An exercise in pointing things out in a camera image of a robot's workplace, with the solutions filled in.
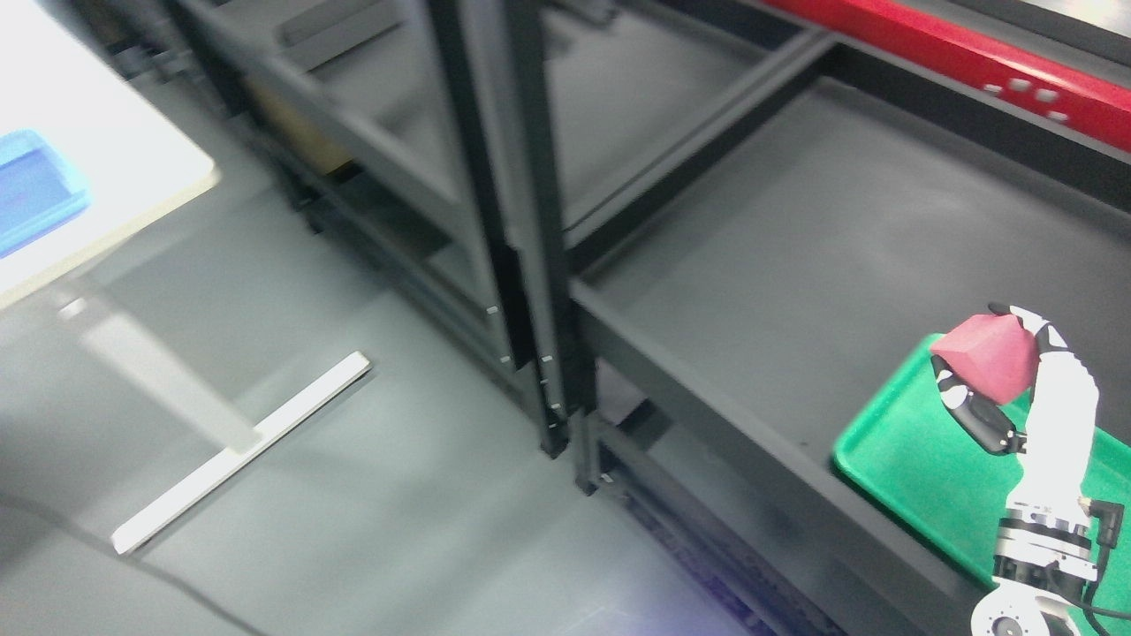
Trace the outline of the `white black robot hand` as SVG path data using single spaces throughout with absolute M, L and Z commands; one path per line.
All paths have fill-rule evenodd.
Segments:
M 987 313 L 1013 313 L 1036 340 L 1036 383 L 1018 398 L 995 404 L 973 392 L 940 356 L 930 354 L 948 414 L 983 452 L 1018 456 L 1022 476 L 1005 496 L 1088 524 L 1082 483 L 1093 452 L 1099 393 L 1093 375 L 1067 346 L 1057 327 L 1025 307 L 991 302 Z

